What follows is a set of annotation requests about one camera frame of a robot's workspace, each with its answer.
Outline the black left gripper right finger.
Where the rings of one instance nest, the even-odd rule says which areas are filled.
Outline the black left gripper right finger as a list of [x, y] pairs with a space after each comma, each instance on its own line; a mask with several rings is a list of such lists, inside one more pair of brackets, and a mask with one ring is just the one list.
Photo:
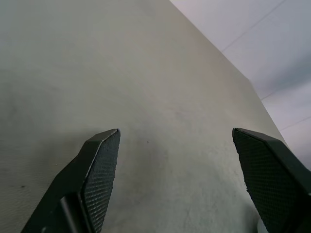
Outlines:
[[280, 140], [232, 130], [244, 182], [270, 233], [311, 231], [311, 172]]

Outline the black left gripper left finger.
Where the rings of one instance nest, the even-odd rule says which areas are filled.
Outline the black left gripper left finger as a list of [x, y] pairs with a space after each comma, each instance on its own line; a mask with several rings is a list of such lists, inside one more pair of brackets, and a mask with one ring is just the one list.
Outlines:
[[24, 233], [99, 233], [115, 179], [121, 133], [88, 139], [54, 178], [25, 224]]

